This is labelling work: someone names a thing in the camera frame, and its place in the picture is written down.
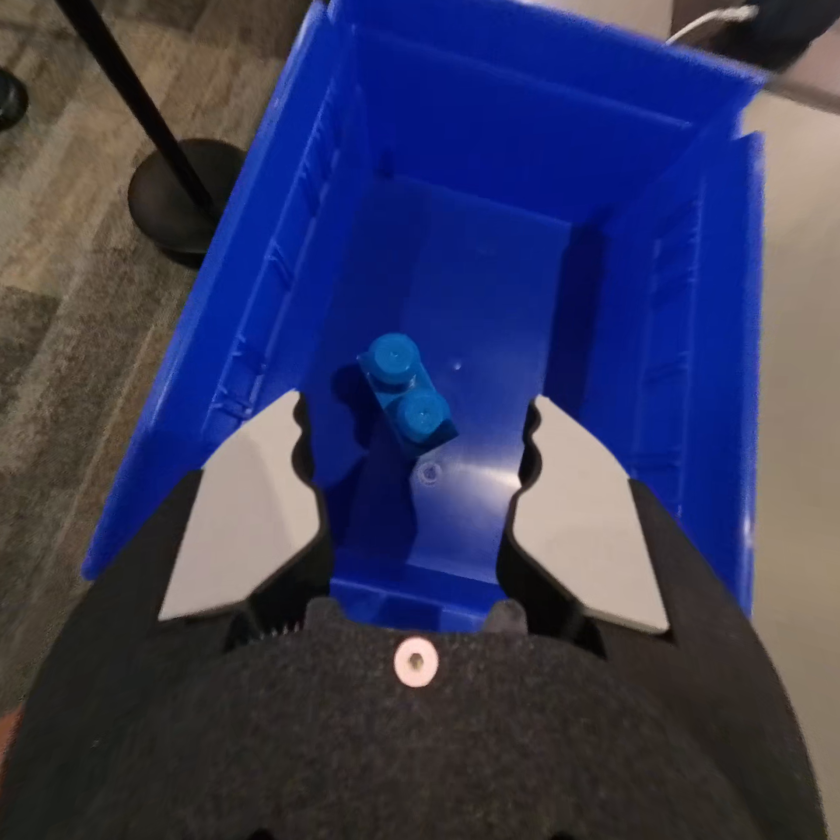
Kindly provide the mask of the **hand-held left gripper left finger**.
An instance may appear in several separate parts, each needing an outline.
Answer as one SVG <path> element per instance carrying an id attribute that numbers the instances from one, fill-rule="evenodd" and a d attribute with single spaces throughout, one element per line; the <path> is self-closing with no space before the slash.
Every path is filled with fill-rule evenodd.
<path id="1" fill-rule="evenodd" d="M 326 536 L 309 463 L 305 396 L 288 391 L 209 456 L 158 619 L 242 606 L 279 574 L 298 571 Z"/>

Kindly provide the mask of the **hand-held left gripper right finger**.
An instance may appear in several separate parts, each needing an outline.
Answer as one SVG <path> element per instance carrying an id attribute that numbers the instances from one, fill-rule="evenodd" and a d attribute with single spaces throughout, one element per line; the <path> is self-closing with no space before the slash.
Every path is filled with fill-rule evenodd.
<path id="1" fill-rule="evenodd" d="M 546 395 L 523 430 L 520 489 L 500 544 L 500 585 L 537 634 L 577 616 L 659 636 L 670 629 L 632 481 L 613 453 Z"/>

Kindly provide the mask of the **blue two-stud block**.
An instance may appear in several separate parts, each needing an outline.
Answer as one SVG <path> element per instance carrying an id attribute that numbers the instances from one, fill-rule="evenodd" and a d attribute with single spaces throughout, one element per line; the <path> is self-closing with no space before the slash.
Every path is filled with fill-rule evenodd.
<path id="1" fill-rule="evenodd" d="M 457 438 L 449 404 L 411 338 L 401 332 L 385 333 L 357 361 L 407 459 L 417 460 Z"/>

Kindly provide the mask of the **blue plastic bin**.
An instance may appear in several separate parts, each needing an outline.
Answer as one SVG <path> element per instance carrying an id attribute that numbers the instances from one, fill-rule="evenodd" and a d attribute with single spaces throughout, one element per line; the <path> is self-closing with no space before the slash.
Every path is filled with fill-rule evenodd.
<path id="1" fill-rule="evenodd" d="M 116 475 L 92 581 L 182 476 L 306 396 L 335 592 L 466 631 L 545 394 L 753 590 L 762 81 L 516 2 L 314 2 Z M 358 365 L 415 343 L 458 430 L 406 458 Z"/>

